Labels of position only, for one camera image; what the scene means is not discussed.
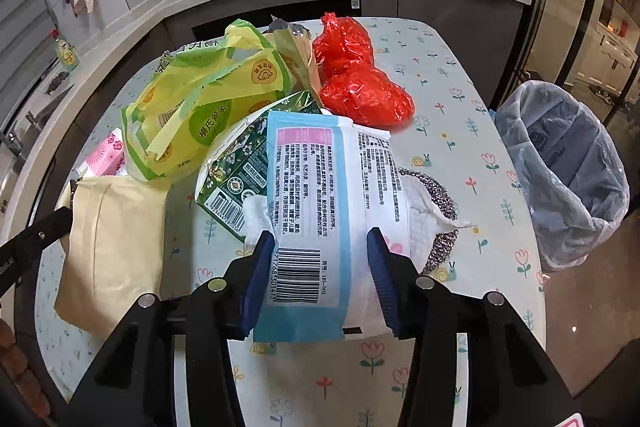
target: snail illustration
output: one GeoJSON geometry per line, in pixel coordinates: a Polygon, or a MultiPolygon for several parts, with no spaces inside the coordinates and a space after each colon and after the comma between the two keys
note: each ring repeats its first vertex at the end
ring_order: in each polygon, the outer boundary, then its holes
{"type": "Polygon", "coordinates": [[[455,261],[449,263],[448,270],[444,266],[438,266],[430,275],[438,282],[454,281],[458,277],[455,266],[455,261]]]}
{"type": "Polygon", "coordinates": [[[416,156],[411,160],[412,167],[431,167],[431,160],[428,154],[423,154],[423,158],[416,156]]]}

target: brown paper bag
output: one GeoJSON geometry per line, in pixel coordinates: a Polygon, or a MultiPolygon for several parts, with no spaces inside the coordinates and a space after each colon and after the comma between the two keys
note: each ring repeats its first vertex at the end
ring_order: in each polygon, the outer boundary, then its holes
{"type": "MultiPolygon", "coordinates": [[[[64,321],[106,338],[140,295],[159,292],[170,186],[128,176],[78,182],[54,305],[64,321]]],[[[69,193],[58,206],[68,205],[69,193]]]]}

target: floral tablecloth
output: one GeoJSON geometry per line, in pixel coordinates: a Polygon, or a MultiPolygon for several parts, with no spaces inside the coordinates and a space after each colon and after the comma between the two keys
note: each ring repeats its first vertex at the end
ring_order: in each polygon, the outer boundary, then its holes
{"type": "MultiPolygon", "coordinates": [[[[502,292],[540,343],[545,303],[536,239],[510,158],[478,92],[451,50],[426,24],[362,18],[376,66],[414,98],[414,125],[391,140],[400,167],[440,182],[462,219],[450,261],[434,276],[452,291],[481,297],[502,292]]],[[[320,21],[303,23],[318,35],[320,21]]],[[[120,108],[137,98],[157,61],[126,84],[78,157],[75,166],[114,127],[120,108]]],[[[161,296],[185,295],[229,262],[248,255],[242,244],[193,201],[195,174],[172,187],[166,214],[161,296]]],[[[53,309],[62,272],[58,243],[42,256],[35,324],[40,350],[59,390],[69,399],[102,341],[62,321],[53,309]]],[[[246,423],[273,427],[392,427],[398,423],[413,341],[382,335],[365,341],[322,344],[230,342],[246,423]]],[[[466,336],[458,336],[454,425],[465,425],[468,365],[466,336]]],[[[177,343],[177,381],[184,375],[184,346],[177,343]]],[[[178,424],[188,425],[186,385],[176,388],[178,424]]]]}

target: yellow package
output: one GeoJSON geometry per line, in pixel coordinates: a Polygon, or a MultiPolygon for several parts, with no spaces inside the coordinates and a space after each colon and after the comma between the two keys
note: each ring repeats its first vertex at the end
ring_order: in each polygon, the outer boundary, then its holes
{"type": "Polygon", "coordinates": [[[280,54],[242,20],[220,42],[165,53],[142,94],[122,110],[127,172],[140,180],[186,176],[218,133],[291,87],[280,54]]]}

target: kitchen counter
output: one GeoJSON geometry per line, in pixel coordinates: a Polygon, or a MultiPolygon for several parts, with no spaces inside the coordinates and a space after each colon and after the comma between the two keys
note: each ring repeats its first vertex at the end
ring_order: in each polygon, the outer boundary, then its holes
{"type": "MultiPolygon", "coordinates": [[[[14,237],[29,222],[47,168],[84,104],[118,62],[165,18],[212,0],[147,0],[79,46],[81,62],[72,72],[72,90],[53,113],[34,144],[15,184],[4,216],[0,241],[14,237]]],[[[531,0],[513,0],[529,5],[531,0]]],[[[13,292],[2,298],[0,316],[13,324],[13,292]]]]}

